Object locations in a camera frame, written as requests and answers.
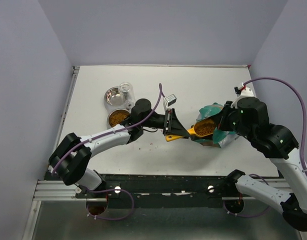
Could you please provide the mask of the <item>brown pet food kibble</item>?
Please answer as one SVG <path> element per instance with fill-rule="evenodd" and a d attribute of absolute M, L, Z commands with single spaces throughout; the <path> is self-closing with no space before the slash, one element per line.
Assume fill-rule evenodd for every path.
<path fill-rule="evenodd" d="M 212 135 L 216 128 L 216 124 L 212 119 L 204 119 L 199 121 L 194 126 L 194 131 L 197 136 L 205 137 L 208 135 Z"/>

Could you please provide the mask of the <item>yellow plastic scoop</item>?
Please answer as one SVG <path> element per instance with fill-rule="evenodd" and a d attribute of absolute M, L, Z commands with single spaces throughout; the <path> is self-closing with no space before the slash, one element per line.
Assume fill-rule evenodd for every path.
<path fill-rule="evenodd" d="M 207 136 L 203 136 L 203 137 L 201 137 L 201 136 L 197 136 L 197 135 L 196 135 L 196 133 L 195 133 L 195 129 L 194 129 L 195 124 L 193 125 L 193 127 L 192 127 L 192 128 L 190 128 L 190 129 L 188 129 L 188 130 L 187 130 L 187 131 L 188 131 L 188 133 L 190 134 L 190 137 L 191 137 L 191 136 L 194 136 L 194 137 L 198 137 L 198 138 L 204 138 L 204 137 L 209 136 L 209 135 L 207 135 Z"/>

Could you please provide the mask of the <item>green pet food bag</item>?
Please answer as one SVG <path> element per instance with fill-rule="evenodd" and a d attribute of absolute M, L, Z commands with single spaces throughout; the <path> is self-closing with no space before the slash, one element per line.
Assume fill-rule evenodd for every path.
<path fill-rule="evenodd" d="M 237 140 L 239 136 L 233 131 L 221 131 L 218 130 L 217 125 L 212 120 L 216 114 L 220 113 L 223 109 L 223 105 L 214 102 L 211 105 L 206 105 L 199 109 L 199 115 L 196 118 L 196 123 L 203 120 L 209 120 L 206 127 L 202 130 L 204 133 L 210 133 L 204 137 L 198 137 L 192 135 L 190 139 L 204 147 L 225 148 L 233 141 Z"/>

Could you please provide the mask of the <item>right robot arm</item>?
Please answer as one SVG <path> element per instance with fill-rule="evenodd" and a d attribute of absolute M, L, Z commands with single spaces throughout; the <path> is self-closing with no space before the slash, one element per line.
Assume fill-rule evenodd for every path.
<path fill-rule="evenodd" d="M 277 167 L 292 190 L 278 190 L 234 170 L 224 180 L 224 192 L 254 197 L 282 214 L 294 229 L 307 232 L 307 164 L 293 133 L 270 123 L 267 105 L 253 96 L 227 101 L 215 122 L 219 130 L 248 140 Z"/>

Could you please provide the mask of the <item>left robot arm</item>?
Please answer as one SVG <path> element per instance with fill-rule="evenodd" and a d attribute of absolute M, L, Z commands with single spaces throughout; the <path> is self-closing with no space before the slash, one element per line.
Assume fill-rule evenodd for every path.
<path fill-rule="evenodd" d="M 105 186 L 100 174 L 88 168 L 90 159 L 113 147 L 136 141 L 143 135 L 143 128 L 161 129 L 166 137 L 190 137 L 173 108 L 158 114 L 148 99 L 141 98 L 122 123 L 106 131 L 87 136 L 77 136 L 73 132 L 67 134 L 49 158 L 52 173 L 57 174 L 65 185 L 78 185 L 98 198 L 104 193 Z"/>

